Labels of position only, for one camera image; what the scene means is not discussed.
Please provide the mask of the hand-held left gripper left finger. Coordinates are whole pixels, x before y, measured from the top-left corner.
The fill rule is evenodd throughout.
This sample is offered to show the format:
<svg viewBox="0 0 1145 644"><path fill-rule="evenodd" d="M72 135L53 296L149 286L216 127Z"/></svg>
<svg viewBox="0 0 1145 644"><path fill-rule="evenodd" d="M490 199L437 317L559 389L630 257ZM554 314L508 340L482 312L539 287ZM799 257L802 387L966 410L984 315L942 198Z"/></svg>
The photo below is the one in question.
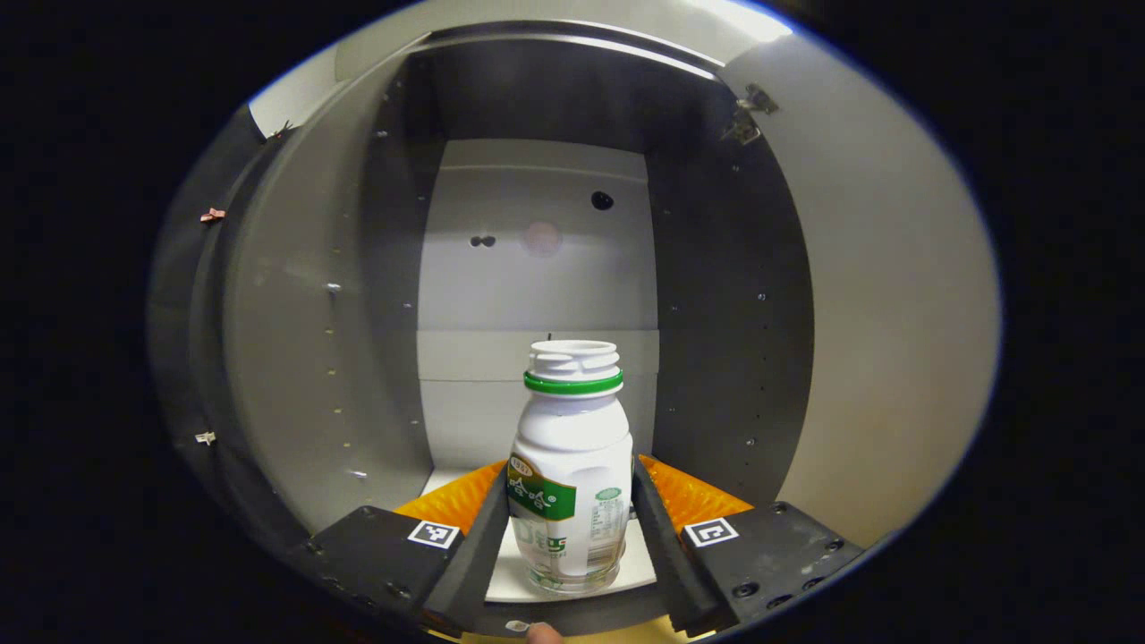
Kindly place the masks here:
<svg viewBox="0 0 1145 644"><path fill-rule="evenodd" d="M465 521L363 505L291 547L286 563L393 631L475 631L508 523L506 468L475 471Z"/></svg>

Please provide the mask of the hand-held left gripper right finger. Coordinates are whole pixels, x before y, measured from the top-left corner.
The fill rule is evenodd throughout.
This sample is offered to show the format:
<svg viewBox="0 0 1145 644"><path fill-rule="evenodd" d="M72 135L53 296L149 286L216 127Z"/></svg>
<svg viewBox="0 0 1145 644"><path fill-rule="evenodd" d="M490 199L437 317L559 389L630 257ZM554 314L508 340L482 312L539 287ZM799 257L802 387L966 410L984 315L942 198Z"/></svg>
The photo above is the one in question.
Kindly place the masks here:
<svg viewBox="0 0 1145 644"><path fill-rule="evenodd" d="M790 503L752 505L660 460L634 462L632 501L676 631L747 631L863 553Z"/></svg>

